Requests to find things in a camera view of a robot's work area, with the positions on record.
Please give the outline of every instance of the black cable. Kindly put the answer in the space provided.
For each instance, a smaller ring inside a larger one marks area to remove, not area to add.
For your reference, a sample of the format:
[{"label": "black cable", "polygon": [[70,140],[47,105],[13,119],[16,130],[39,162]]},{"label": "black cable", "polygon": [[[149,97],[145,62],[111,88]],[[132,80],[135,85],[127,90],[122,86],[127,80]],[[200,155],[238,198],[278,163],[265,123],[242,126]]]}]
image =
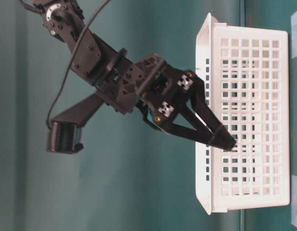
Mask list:
[{"label": "black cable", "polygon": [[27,4],[27,3],[25,3],[23,0],[18,0],[18,1],[19,1],[19,3],[20,3],[25,9],[27,9],[27,10],[33,12],[33,13],[38,13],[38,14],[42,14],[42,13],[43,13],[43,11],[42,11],[41,9],[39,9],[39,8],[37,8],[37,7],[34,7],[34,6],[31,6],[31,5]]},{"label": "black cable", "polygon": [[72,64],[72,62],[73,62],[73,60],[74,60],[74,58],[75,58],[75,55],[76,55],[76,53],[77,53],[77,51],[78,51],[79,45],[80,45],[80,43],[81,43],[81,40],[82,40],[82,38],[84,37],[84,35],[85,35],[86,31],[88,30],[88,28],[90,27],[90,25],[92,24],[92,22],[95,20],[96,16],[97,16],[97,15],[100,13],[100,11],[101,11],[101,10],[108,4],[109,1],[110,1],[110,0],[105,0],[105,1],[104,1],[104,2],[103,2],[103,3],[96,9],[96,11],[95,11],[95,12],[93,13],[93,15],[91,16],[89,22],[86,24],[86,26],[85,26],[85,27],[83,28],[83,30],[81,31],[81,34],[80,34],[80,36],[79,36],[79,38],[78,38],[78,40],[77,40],[77,43],[76,43],[76,45],[75,45],[75,47],[74,47],[72,56],[71,56],[71,58],[70,58],[70,60],[69,60],[69,62],[68,62],[67,68],[66,68],[66,70],[65,70],[64,77],[63,77],[61,86],[60,86],[60,88],[59,88],[59,91],[58,91],[56,97],[54,98],[54,100],[52,101],[52,103],[51,103],[51,105],[50,105],[50,107],[49,107],[48,113],[47,113],[47,117],[46,117],[46,126],[48,127],[49,130],[51,130],[50,121],[49,121],[49,119],[50,119],[50,114],[51,114],[51,112],[52,112],[52,110],[53,110],[54,105],[56,104],[58,98],[60,97],[60,95],[61,95],[61,93],[62,93],[63,87],[64,87],[64,85],[65,85],[65,82],[66,82],[66,79],[67,79],[67,76],[68,76],[68,72],[69,72],[70,67],[71,67],[71,64]]}]

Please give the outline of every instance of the teal background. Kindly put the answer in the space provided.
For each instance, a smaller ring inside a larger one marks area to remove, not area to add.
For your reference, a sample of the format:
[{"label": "teal background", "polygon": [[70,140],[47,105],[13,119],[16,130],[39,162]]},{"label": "teal background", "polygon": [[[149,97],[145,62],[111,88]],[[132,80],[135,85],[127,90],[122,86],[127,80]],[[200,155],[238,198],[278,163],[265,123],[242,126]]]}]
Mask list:
[{"label": "teal background", "polygon": [[[86,18],[101,0],[79,0]],[[208,12],[239,25],[239,0],[113,0],[91,30],[133,61],[156,52],[194,67]],[[70,54],[38,15],[0,1],[0,231],[235,231],[239,212],[208,216],[195,196],[195,145],[151,130],[138,111],[103,106],[85,150],[45,152],[44,118]],[[94,91],[70,74],[54,113]]]},{"label": "teal background", "polygon": [[[297,0],[246,0],[246,26],[285,30],[291,41],[291,15],[297,11]],[[297,57],[290,67],[290,148],[291,174],[297,176]],[[247,231],[297,231],[291,225],[291,206],[246,210]]]}]

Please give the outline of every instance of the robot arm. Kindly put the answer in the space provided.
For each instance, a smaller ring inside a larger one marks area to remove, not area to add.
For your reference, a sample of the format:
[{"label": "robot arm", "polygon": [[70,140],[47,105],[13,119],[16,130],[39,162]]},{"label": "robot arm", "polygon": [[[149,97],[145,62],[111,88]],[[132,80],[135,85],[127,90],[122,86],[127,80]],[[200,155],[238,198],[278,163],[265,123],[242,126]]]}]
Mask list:
[{"label": "robot arm", "polygon": [[[76,0],[32,0],[50,34],[72,52],[85,28]],[[157,54],[137,63],[116,52],[97,35],[86,30],[70,69],[97,91],[51,119],[48,151],[77,153],[83,148],[81,128],[106,103],[115,111],[131,113],[137,107],[143,120],[158,131],[231,150],[235,140],[205,104],[204,82],[192,71],[171,67]],[[198,119],[186,105],[206,123]],[[173,123],[181,114],[194,129]]]}]

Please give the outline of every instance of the bolt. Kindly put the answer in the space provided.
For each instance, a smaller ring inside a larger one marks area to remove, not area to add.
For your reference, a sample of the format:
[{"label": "bolt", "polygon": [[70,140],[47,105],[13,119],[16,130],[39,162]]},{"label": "bolt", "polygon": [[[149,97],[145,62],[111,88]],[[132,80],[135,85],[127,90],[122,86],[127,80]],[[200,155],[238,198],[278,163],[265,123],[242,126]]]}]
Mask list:
[{"label": "bolt", "polygon": [[155,116],[154,120],[155,120],[156,122],[160,122],[160,121],[161,121],[161,118],[160,118],[159,116]]}]

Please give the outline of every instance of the white plastic basket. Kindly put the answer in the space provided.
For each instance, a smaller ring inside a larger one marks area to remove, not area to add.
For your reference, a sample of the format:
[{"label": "white plastic basket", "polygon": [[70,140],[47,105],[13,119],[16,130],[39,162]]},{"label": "white plastic basket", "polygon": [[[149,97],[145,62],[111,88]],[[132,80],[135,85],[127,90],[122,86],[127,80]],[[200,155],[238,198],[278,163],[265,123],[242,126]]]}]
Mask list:
[{"label": "white plastic basket", "polygon": [[196,143],[196,195],[208,214],[289,204],[288,34],[208,14],[196,43],[207,104],[237,139]]}]

